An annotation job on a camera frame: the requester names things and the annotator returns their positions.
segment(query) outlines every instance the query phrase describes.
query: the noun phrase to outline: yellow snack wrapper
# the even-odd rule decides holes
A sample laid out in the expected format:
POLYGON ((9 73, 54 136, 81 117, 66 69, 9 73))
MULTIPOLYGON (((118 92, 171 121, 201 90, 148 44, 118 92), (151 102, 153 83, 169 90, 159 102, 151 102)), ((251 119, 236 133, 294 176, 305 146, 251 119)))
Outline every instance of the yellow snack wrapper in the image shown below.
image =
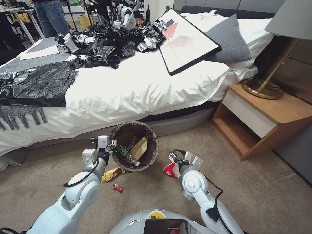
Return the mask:
POLYGON ((102 176, 102 182, 111 181, 112 179, 115 179, 117 176, 124 174, 124 173, 126 173, 126 171, 122 169, 121 167, 112 169, 104 173, 104 175, 102 176))

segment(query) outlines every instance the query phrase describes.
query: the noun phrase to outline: gray pillow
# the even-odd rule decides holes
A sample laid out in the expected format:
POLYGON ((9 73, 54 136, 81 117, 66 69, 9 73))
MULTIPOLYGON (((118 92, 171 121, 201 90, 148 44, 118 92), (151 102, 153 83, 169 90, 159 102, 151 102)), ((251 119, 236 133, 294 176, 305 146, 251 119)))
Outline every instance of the gray pillow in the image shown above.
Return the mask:
POLYGON ((206 61, 234 63, 251 59, 248 46, 240 34, 236 15, 217 24, 206 35, 221 45, 222 51, 206 58, 206 61))

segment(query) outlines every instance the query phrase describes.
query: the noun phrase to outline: desk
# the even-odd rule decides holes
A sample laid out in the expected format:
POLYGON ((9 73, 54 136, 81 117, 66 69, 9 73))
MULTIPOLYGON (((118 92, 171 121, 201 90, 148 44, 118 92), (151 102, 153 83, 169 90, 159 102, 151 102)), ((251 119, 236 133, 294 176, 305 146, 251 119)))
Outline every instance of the desk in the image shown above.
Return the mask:
POLYGON ((35 27, 37 28, 37 31, 39 33, 39 35, 41 36, 42 39, 44 39, 44 35, 40 30, 39 25, 37 24, 37 21, 35 20, 34 16, 33 16, 33 10, 24 10, 23 7, 20 8, 8 8, 4 10, 5 13, 12 13, 15 18, 18 20, 19 24, 21 25, 22 29, 24 30, 24 32, 26 33, 26 35, 28 36, 29 40, 32 42, 32 44, 35 43, 33 37, 31 36, 30 32, 28 31, 28 29, 26 28, 24 22, 22 21, 22 19, 20 18, 18 13, 29 13, 29 16, 32 20, 32 22, 34 23, 35 27))

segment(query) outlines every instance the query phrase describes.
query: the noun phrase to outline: white pillow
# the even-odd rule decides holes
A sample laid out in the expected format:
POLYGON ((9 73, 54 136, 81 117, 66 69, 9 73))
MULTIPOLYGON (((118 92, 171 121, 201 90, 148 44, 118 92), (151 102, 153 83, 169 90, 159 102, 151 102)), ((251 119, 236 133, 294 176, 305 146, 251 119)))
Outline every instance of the white pillow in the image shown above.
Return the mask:
MULTIPOLYGON (((210 12, 189 14, 181 13, 185 16, 188 21, 194 24, 203 32, 207 32, 213 26, 226 20, 228 17, 215 14, 217 10, 212 10, 210 12)), ((264 50, 264 48, 272 41, 274 34, 265 31, 265 27, 271 21, 271 19, 237 19, 239 23, 239 30, 241 36, 247 43, 250 50, 252 58, 247 61, 242 61, 238 63, 232 63, 230 67, 241 67, 246 68, 254 64, 257 56, 264 50)))

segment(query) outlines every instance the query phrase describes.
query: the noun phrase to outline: bed frame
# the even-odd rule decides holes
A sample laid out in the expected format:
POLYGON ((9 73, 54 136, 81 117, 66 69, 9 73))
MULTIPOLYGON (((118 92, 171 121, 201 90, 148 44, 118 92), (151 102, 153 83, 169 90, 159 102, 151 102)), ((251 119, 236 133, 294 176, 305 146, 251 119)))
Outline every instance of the bed frame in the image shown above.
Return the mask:
MULTIPOLYGON (((210 12, 214 9, 217 8, 183 6, 181 12, 196 14, 210 12)), ((216 13, 225 17, 230 17, 233 14, 237 14, 237 18, 239 19, 261 19, 272 18, 274 16, 273 13, 233 9, 217 9, 216 13)), ((267 70, 271 68, 272 63, 278 59, 278 56, 281 54, 281 51, 287 42, 287 38, 282 36, 275 36, 272 42, 257 57, 254 64, 258 67, 258 78, 263 78, 265 76, 267 70)), ((144 118, 140 121, 145 122, 147 125, 151 126, 157 136, 166 136, 184 132, 200 125, 212 116, 217 106, 218 103, 206 102, 205 104, 198 107, 172 111, 161 115, 148 116, 147 118, 144 118)), ((3 161, 12 166, 21 165, 27 157, 30 149, 68 141, 90 139, 91 137, 97 137, 100 135, 109 135, 112 128, 113 126, 82 133, 74 138, 61 138, 34 143, 28 147, 19 148, 1 156, 0 161, 3 161)))

